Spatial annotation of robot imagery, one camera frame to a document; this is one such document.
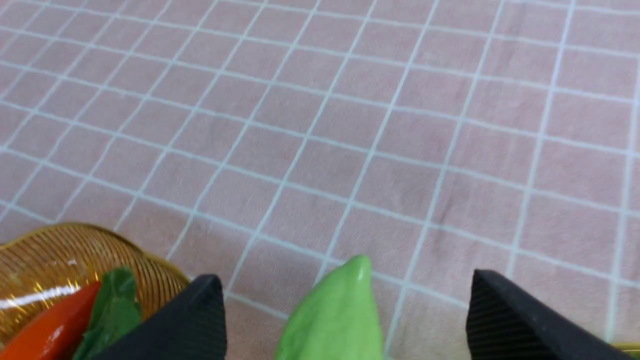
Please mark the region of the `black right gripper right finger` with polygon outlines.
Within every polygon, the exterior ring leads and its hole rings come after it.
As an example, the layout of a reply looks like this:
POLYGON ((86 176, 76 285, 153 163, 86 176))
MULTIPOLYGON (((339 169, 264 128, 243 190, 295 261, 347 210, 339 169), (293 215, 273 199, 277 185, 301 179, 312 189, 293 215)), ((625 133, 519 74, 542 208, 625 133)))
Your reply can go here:
POLYGON ((466 341, 473 360, 630 360, 492 269, 471 281, 466 341))

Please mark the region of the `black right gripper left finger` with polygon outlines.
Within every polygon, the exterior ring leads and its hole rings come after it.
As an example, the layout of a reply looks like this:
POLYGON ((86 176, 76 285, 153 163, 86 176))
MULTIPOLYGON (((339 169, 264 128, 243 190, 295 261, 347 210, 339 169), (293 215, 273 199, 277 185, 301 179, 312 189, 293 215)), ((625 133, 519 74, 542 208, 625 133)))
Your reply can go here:
POLYGON ((200 275, 95 360, 224 360, 226 308, 220 278, 200 275))

